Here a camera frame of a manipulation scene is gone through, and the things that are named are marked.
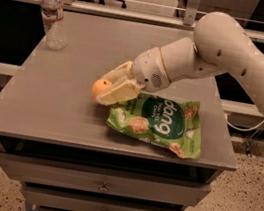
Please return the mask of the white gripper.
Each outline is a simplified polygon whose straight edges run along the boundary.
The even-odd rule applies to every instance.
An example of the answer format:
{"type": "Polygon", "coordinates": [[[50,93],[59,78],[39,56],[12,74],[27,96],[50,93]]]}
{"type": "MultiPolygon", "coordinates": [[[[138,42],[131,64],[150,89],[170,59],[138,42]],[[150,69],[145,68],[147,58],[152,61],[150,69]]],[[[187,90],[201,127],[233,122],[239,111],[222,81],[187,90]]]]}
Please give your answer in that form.
{"type": "Polygon", "coordinates": [[[141,53],[134,62],[122,63],[101,79],[99,84],[103,88],[95,100],[107,106],[133,100],[142,88],[150,93],[166,89],[171,81],[162,59],[160,48],[156,47],[141,53]]]}

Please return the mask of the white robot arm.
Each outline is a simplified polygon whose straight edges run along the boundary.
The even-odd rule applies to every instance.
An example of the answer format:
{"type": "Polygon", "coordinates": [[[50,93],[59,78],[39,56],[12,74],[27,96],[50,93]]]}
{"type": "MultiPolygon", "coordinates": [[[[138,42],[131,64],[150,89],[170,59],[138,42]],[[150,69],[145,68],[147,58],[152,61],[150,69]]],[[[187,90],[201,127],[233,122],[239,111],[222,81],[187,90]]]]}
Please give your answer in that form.
{"type": "Polygon", "coordinates": [[[111,86],[96,95],[104,106],[166,89],[182,79],[230,74],[264,116],[264,54],[232,16],[208,13],[187,37],[155,47],[104,75],[111,86]]]}

